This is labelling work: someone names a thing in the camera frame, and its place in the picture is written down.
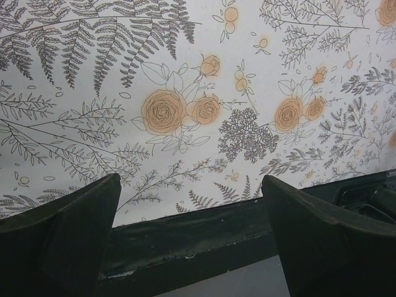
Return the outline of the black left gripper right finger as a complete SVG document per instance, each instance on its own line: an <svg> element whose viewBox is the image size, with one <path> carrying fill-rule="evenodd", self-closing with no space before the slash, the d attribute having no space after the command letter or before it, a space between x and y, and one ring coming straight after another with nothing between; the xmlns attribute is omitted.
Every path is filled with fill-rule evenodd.
<svg viewBox="0 0 396 297"><path fill-rule="evenodd" d="M275 176L262 193L291 296L395 295L395 178L305 190Z"/></svg>

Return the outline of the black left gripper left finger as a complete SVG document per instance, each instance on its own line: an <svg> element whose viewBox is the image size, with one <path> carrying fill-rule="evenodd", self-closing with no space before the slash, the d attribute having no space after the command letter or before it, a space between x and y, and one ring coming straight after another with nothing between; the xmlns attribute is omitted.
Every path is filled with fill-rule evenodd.
<svg viewBox="0 0 396 297"><path fill-rule="evenodd" d="M121 193L109 174L1 220L1 296L92 296Z"/></svg>

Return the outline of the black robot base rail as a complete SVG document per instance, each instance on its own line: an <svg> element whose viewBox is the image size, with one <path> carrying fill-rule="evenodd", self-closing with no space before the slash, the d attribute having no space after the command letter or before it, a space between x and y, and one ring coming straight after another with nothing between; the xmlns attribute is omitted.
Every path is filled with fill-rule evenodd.
<svg viewBox="0 0 396 297"><path fill-rule="evenodd" d="M114 228L95 296L156 296L279 256L264 196Z"/></svg>

